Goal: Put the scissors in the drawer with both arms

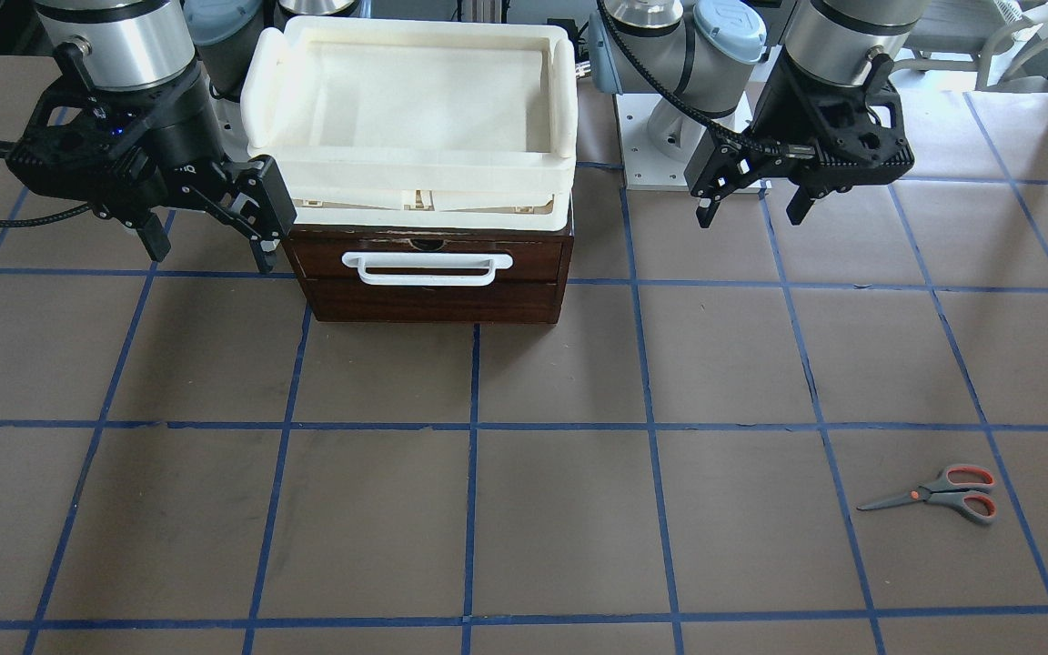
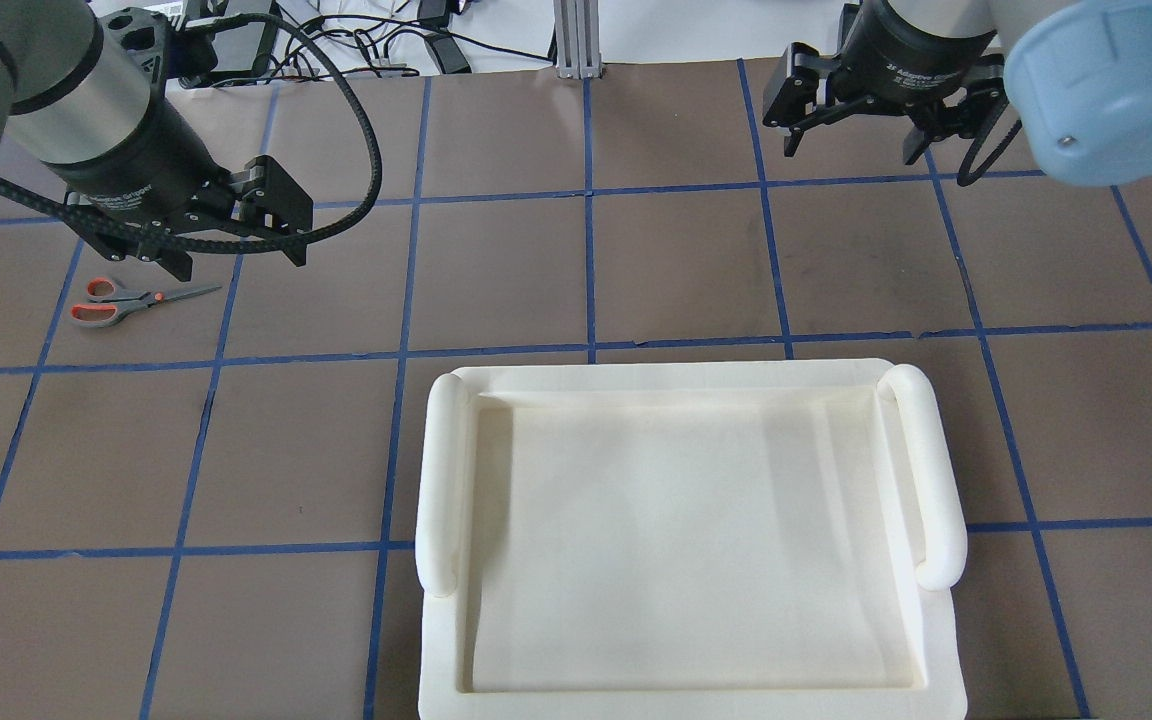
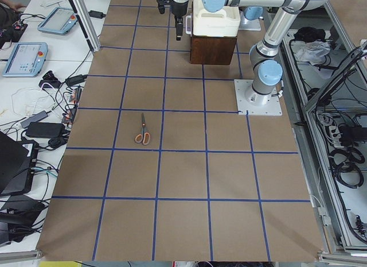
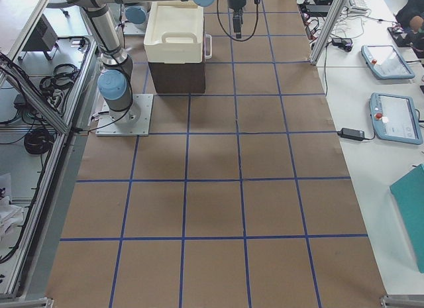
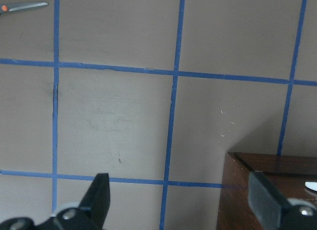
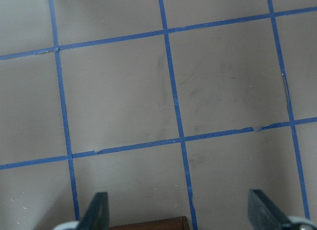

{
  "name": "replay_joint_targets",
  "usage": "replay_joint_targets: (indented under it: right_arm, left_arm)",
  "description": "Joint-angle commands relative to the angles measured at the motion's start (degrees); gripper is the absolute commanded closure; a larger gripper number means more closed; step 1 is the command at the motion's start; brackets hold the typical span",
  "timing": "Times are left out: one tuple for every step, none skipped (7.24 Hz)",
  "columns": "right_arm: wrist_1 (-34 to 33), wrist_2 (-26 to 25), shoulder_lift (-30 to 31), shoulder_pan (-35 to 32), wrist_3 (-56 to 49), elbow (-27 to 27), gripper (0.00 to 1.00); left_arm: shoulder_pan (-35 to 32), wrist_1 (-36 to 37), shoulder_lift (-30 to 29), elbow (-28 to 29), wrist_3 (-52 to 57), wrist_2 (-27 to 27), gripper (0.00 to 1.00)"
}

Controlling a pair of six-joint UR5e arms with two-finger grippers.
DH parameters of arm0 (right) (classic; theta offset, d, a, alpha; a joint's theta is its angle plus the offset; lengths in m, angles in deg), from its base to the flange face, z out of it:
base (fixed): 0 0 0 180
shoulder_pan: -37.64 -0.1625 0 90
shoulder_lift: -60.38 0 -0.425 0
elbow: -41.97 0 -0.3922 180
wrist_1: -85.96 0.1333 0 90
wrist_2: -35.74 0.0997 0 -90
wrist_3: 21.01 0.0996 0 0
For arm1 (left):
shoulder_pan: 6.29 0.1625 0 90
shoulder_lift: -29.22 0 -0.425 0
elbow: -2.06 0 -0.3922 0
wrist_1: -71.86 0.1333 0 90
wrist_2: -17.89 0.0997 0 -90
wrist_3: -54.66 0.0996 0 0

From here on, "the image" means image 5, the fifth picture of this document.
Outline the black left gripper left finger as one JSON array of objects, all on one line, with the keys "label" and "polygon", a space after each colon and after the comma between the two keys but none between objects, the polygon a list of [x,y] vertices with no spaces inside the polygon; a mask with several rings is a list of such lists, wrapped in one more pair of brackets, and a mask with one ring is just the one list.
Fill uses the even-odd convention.
[{"label": "black left gripper left finger", "polygon": [[109,175],[100,173],[76,207],[65,208],[53,217],[53,226],[58,230],[101,230],[109,207]]}]

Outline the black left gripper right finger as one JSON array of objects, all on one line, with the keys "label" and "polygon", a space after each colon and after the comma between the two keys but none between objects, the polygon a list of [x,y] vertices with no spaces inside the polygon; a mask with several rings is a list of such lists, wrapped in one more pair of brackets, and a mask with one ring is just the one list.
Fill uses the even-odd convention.
[{"label": "black left gripper right finger", "polygon": [[261,172],[251,172],[248,204],[265,230],[315,230],[317,208],[308,201],[286,198]]}]

